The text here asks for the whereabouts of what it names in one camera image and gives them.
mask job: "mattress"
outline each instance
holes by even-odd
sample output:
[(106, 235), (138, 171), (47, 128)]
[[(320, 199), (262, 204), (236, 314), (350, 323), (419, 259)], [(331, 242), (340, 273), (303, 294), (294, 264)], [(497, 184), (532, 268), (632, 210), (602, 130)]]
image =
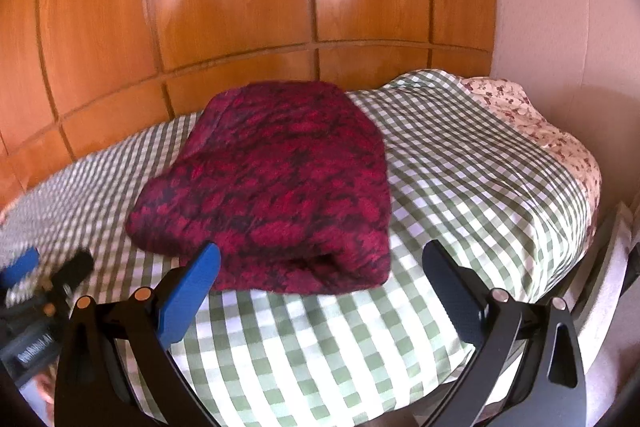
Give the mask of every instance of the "mattress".
[[(210, 293), (171, 353), (219, 422), (358, 425), (454, 378), (472, 347), (460, 343), (420, 267), (430, 239), (487, 286), (527, 301), (575, 265), (597, 204), (597, 165), (517, 92), (501, 80), (421, 70), (349, 93), (385, 139), (389, 280), (342, 296)], [(124, 220), (197, 116), (88, 156), (20, 200), (0, 229), (0, 259), (34, 245), (42, 263), (8, 301), (27, 296), (79, 247), (91, 249), (95, 271), (78, 296), (113, 301), (155, 286), (177, 261), (133, 247)], [(120, 347), (143, 410), (159, 417), (130, 350)]]

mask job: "red knitted blanket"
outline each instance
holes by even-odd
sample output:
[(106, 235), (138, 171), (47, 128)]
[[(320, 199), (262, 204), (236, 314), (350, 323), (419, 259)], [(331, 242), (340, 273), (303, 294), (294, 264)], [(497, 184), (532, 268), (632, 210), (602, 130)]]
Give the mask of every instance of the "red knitted blanket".
[(182, 265), (216, 243), (215, 290), (340, 294), (388, 278), (390, 212), (375, 124), (332, 84), (265, 82), (210, 101), (126, 230)]

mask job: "blue gripper pad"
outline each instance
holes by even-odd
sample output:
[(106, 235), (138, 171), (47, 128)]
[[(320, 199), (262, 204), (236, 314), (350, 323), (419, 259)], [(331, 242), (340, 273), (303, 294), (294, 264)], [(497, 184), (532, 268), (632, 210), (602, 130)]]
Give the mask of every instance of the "blue gripper pad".
[(28, 248), (11, 266), (0, 271), (0, 288), (8, 290), (24, 279), (40, 260), (38, 250)]
[(186, 267), (174, 291), (158, 311), (158, 340), (164, 349), (182, 340), (220, 272), (220, 250), (207, 245)]

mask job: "metal pin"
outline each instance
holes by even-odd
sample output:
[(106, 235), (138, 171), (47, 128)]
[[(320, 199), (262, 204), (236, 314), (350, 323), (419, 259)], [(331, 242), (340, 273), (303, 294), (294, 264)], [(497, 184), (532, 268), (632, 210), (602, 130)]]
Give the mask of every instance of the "metal pin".
[(136, 301), (146, 301), (151, 296), (151, 288), (142, 286), (136, 290), (133, 296)]
[(556, 310), (562, 311), (566, 309), (566, 302), (564, 302), (564, 299), (560, 297), (554, 297), (551, 299), (551, 304)]
[(78, 299), (78, 301), (76, 301), (76, 306), (81, 310), (84, 310), (89, 306), (89, 304), (91, 304), (91, 301), (92, 299), (89, 295), (83, 295), (81, 298)]
[(52, 303), (48, 302), (42, 307), (42, 311), (47, 315), (47, 317), (53, 317), (53, 315), (56, 314), (56, 307)]
[(494, 288), (493, 290), (491, 290), (491, 296), (494, 301), (498, 302), (507, 302), (509, 300), (509, 294), (502, 288)]

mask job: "gingham fabric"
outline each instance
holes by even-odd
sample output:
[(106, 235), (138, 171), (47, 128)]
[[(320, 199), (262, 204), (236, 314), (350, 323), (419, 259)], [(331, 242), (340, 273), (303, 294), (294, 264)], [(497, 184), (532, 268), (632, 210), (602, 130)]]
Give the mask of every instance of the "gingham fabric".
[[(463, 346), (420, 267), (438, 238), (489, 287), (535, 300), (577, 261), (588, 204), (551, 156), (478, 105), (443, 71), (350, 93), (382, 130), (392, 192), (392, 272), (343, 296), (211, 293), (171, 348), (204, 405), (229, 426), (353, 426), (399, 409), (460, 370)], [(35, 245), (42, 263), (10, 295), (89, 247), (78, 295), (125, 299), (175, 261), (124, 234), (143, 184), (176, 157), (196, 114), (160, 124), (66, 168), (28, 194), (0, 232), (0, 259)], [(159, 417), (127, 346), (142, 407)]]

